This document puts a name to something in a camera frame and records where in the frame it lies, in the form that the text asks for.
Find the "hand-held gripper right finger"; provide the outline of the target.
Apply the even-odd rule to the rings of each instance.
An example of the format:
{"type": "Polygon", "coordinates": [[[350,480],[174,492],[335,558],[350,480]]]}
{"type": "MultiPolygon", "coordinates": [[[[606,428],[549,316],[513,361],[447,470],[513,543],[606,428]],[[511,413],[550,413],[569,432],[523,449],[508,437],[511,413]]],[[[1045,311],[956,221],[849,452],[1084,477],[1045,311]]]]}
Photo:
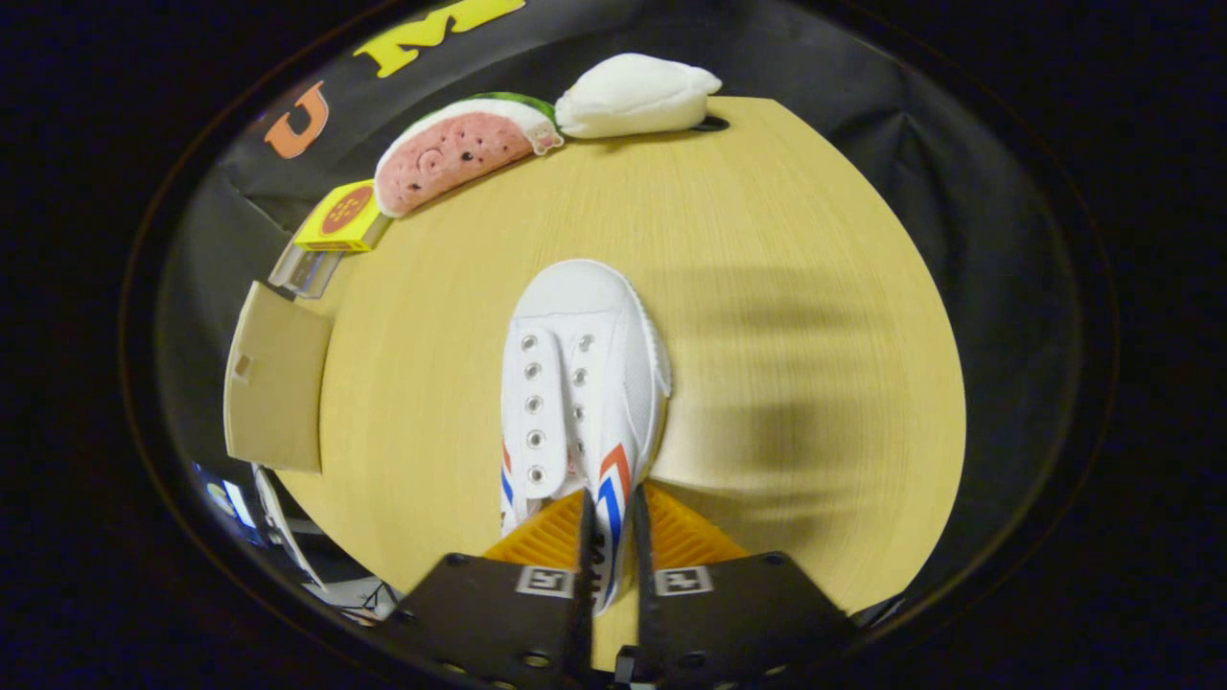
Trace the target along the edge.
{"type": "Polygon", "coordinates": [[[636,510],[636,689],[773,689],[825,665],[856,624],[782,551],[748,552],[661,489],[636,510]]]}

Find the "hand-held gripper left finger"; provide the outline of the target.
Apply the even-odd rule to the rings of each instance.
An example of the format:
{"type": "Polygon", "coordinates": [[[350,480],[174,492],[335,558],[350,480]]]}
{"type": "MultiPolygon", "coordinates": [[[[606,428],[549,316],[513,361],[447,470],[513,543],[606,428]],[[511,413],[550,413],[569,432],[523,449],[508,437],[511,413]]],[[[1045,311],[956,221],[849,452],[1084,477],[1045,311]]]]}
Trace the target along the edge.
{"type": "Polygon", "coordinates": [[[577,491],[483,556],[444,555],[382,621],[407,662],[479,689],[591,685],[594,502],[577,491]]]}

